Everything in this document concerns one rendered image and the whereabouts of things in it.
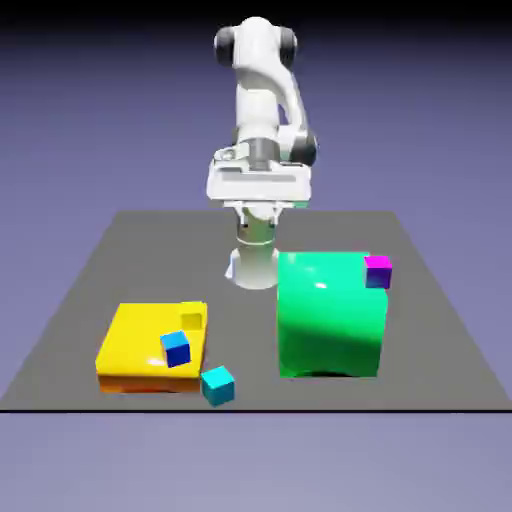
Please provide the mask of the large yellow box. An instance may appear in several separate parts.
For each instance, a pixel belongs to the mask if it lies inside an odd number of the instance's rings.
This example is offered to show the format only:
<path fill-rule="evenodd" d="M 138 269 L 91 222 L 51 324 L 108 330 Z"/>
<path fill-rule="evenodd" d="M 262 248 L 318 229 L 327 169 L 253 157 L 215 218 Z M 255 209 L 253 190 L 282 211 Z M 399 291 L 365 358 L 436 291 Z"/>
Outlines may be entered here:
<path fill-rule="evenodd" d="M 184 331 L 180 317 L 203 314 L 203 329 Z M 100 390 L 104 393 L 197 392 L 206 344 L 208 306 L 202 301 L 122 303 L 118 306 L 96 357 Z M 191 361 L 169 368 L 160 336 L 183 330 Z"/>

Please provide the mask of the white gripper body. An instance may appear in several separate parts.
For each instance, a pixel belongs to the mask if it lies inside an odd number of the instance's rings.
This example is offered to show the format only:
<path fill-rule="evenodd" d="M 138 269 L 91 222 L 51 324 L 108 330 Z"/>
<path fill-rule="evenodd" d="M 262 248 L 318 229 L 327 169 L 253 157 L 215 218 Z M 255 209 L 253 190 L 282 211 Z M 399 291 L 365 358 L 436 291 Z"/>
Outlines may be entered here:
<path fill-rule="evenodd" d="M 206 184 L 209 199 L 217 202 L 305 203 L 311 198 L 311 168 L 270 162 L 270 169 L 249 169 L 246 159 L 212 160 Z"/>

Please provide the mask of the small cyan cube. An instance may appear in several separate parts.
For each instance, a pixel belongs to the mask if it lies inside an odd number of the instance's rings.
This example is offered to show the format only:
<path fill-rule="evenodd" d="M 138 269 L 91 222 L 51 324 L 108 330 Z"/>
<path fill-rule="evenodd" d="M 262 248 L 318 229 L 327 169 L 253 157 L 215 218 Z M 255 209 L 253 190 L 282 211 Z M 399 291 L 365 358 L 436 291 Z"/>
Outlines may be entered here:
<path fill-rule="evenodd" d="M 208 403 L 216 407 L 234 399 L 235 379 L 225 366 L 218 366 L 201 374 L 201 389 Z"/>

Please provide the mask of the large green box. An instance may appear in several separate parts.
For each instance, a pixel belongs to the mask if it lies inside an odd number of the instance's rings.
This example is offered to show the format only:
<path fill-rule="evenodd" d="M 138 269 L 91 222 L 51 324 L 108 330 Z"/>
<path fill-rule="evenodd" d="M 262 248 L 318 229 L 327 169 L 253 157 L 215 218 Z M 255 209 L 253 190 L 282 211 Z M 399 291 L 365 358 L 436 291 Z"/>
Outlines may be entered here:
<path fill-rule="evenodd" d="M 367 252 L 284 252 L 278 258 L 282 378 L 378 375 L 388 296 L 365 283 Z"/>

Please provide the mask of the small magenta cube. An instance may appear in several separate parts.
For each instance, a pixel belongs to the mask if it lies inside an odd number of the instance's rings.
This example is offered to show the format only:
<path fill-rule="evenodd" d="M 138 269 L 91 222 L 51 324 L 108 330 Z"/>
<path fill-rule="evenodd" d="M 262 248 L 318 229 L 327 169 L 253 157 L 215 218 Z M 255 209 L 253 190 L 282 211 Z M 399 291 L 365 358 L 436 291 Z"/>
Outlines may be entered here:
<path fill-rule="evenodd" d="M 363 258 L 365 268 L 365 287 L 389 289 L 392 279 L 392 262 L 386 255 L 366 255 Z"/>

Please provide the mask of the small blue cube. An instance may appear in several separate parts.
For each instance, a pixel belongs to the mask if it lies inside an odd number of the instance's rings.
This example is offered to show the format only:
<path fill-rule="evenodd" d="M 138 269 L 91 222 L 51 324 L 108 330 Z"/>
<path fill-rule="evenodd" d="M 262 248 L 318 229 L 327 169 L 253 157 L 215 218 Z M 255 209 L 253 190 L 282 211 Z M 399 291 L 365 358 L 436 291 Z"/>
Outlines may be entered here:
<path fill-rule="evenodd" d="M 190 343 L 183 330 L 161 335 L 160 343 L 169 368 L 184 365 L 191 361 Z"/>

